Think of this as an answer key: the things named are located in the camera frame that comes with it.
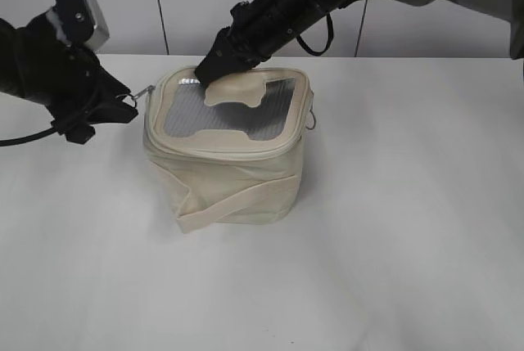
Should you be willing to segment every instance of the canvas bag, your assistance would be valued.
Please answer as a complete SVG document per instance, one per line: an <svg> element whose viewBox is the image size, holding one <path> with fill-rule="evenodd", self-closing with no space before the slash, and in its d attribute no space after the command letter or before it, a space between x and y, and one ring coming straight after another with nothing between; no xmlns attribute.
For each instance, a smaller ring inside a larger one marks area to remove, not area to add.
<svg viewBox="0 0 524 351"><path fill-rule="evenodd" d="M207 89L194 68L165 76L147 100L144 148L182 231L286 216L312 105L299 70L252 70Z"/></svg>

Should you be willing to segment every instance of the white table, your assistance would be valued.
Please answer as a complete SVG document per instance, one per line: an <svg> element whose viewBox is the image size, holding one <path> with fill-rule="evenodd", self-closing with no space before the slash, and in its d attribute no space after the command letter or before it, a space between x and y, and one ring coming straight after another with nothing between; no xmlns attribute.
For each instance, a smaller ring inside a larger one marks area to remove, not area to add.
<svg viewBox="0 0 524 351"><path fill-rule="evenodd" d="M133 90L198 57L104 56ZM182 235L142 119L0 150L0 349L524 349L524 86L505 60L275 59L318 129L288 218ZM45 110L2 96L0 137Z"/></svg>

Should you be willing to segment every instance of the fabric strap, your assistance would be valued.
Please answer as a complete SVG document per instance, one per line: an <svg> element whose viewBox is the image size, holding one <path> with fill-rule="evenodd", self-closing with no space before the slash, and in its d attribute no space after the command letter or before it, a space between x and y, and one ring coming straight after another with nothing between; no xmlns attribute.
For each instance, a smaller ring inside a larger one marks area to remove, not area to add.
<svg viewBox="0 0 524 351"><path fill-rule="evenodd" d="M216 223L230 214L250 208L267 200L270 196L280 196L288 191L293 191L299 183L300 177L296 175L264 182L217 202L200 212L180 216L178 223L182 232L189 233Z"/></svg>

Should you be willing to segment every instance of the black cable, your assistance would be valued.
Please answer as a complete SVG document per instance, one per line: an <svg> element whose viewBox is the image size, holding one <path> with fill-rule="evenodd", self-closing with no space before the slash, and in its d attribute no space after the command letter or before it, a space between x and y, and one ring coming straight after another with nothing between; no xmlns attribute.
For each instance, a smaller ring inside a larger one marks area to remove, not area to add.
<svg viewBox="0 0 524 351"><path fill-rule="evenodd" d="M333 19L331 18L331 14L328 14L326 16L326 20L327 20L327 43L326 43L326 47L322 51L312 50L311 47L305 43L302 36L298 36L296 38L296 41L300 44L300 46L304 48L304 50L312 56L324 55L331 47L333 43L333 39L335 38L335 29L333 28Z"/></svg>
<svg viewBox="0 0 524 351"><path fill-rule="evenodd" d="M55 128L49 128L48 130L44 130L43 132L32 134L26 137L14 138L12 140L0 140L0 147L27 144L29 142L34 142L37 140L41 140L42 138L49 137L55 133L57 133Z"/></svg>
<svg viewBox="0 0 524 351"><path fill-rule="evenodd" d="M160 13L160 22L162 24L162 33L164 34L165 52L167 52L167 55L171 55L169 53L169 43L167 41L167 33L165 32L164 12L162 11L162 3L160 2L160 0L156 0L156 3L158 4L158 11Z"/></svg>
<svg viewBox="0 0 524 351"><path fill-rule="evenodd" d="M326 14L326 22L327 22L327 43L326 43L326 47L322 51L313 50L310 46L307 45L307 43L302 38L302 36L298 35L296 38L296 41L300 44L302 49L312 56L322 56L329 50L329 48L331 48L333 39L335 38L335 29L333 28L333 19L331 17L331 14L329 13Z"/></svg>
<svg viewBox="0 0 524 351"><path fill-rule="evenodd" d="M357 46L355 48L355 58L359 55L360 40L362 40L362 33L364 31L364 24L366 22L366 14L368 13L368 3L369 3L369 0L366 0L366 3L364 4L364 10L362 11L362 20L360 21L359 38L357 39Z"/></svg>

